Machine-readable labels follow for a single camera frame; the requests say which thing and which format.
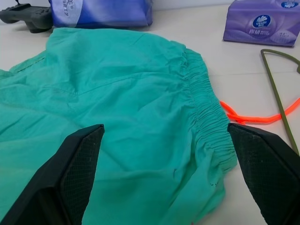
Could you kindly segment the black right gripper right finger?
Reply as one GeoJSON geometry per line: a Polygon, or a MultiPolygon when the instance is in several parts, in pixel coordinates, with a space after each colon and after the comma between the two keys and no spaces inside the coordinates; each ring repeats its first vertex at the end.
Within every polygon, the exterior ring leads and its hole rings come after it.
{"type": "Polygon", "coordinates": [[[227,131],[267,225],[300,225],[300,156],[274,133],[237,123],[227,131]]]}

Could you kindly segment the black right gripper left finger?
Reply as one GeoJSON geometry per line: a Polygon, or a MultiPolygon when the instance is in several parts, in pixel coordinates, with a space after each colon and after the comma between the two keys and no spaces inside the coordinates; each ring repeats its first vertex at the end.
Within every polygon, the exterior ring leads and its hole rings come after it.
{"type": "Polygon", "coordinates": [[[33,175],[0,225],[82,225],[98,163],[103,124],[79,129],[33,175]]]}

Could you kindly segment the green elastic-waist shorts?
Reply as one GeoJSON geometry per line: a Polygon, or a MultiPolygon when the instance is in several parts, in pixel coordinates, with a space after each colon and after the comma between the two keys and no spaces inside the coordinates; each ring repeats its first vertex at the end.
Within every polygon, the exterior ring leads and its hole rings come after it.
{"type": "Polygon", "coordinates": [[[71,133],[103,124],[83,225],[191,225],[237,164],[200,54],[149,33],[55,29],[0,69],[0,219],[71,133]]]}

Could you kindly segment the purple tissue box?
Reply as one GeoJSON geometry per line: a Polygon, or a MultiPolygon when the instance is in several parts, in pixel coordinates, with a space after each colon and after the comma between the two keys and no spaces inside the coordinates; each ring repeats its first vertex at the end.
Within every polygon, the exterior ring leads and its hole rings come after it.
{"type": "Polygon", "coordinates": [[[300,0],[234,0],[224,41],[293,47],[300,34],[300,0]]]}

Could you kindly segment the blue tissue pack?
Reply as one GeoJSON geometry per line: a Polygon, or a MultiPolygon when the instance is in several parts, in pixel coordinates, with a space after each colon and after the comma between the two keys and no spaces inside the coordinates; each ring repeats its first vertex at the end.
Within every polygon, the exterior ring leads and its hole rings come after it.
{"type": "Polygon", "coordinates": [[[153,23],[152,0],[49,0],[55,27],[128,28],[153,23]]]}

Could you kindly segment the black game controller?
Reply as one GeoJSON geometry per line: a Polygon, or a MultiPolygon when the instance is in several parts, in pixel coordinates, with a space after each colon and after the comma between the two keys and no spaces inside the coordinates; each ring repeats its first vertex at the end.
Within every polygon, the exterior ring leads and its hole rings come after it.
{"type": "Polygon", "coordinates": [[[16,5],[0,11],[0,20],[6,24],[24,21],[31,33],[41,33],[53,27],[53,18],[50,7],[32,6],[29,3],[16,5]]]}

